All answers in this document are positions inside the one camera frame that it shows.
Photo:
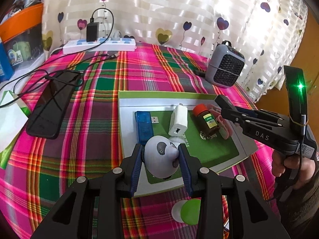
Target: panda figurine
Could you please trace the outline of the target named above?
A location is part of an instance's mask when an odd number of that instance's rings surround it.
[[[154,136],[145,145],[143,162],[153,176],[166,180],[177,171],[178,156],[178,149],[168,138]]]

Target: metal screw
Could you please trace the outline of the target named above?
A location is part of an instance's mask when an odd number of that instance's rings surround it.
[[[209,169],[206,168],[206,167],[202,167],[201,169],[199,169],[199,171],[200,171],[201,173],[209,173]]]
[[[85,180],[86,180],[86,178],[84,176],[80,176],[77,178],[78,183],[83,183],[83,182],[85,182]]]
[[[236,180],[239,182],[243,182],[245,180],[245,177],[243,175],[237,175]]]
[[[120,167],[116,167],[113,169],[113,173],[115,173],[115,174],[119,174],[121,172],[122,172],[122,168],[120,168]]]

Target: black charger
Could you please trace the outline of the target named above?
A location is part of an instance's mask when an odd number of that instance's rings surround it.
[[[87,42],[94,42],[98,40],[98,26],[99,23],[95,23],[94,19],[90,19],[90,23],[87,25]]]

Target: orange wall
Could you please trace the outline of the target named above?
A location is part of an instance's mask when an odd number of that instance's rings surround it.
[[[311,96],[308,95],[308,118],[311,130],[316,140],[319,141],[319,78],[317,78],[319,73],[319,25],[310,12],[302,42],[291,66],[302,68],[306,82],[312,81],[311,86],[318,86],[313,90]],[[256,106],[259,109],[288,115],[288,96],[285,85],[280,91],[276,88],[268,90],[267,94],[256,103]]]

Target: gray space heater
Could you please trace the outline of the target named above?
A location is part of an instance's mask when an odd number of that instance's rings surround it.
[[[232,48],[232,44],[225,40],[216,46],[207,66],[205,80],[222,88],[232,87],[244,65],[243,54]]]

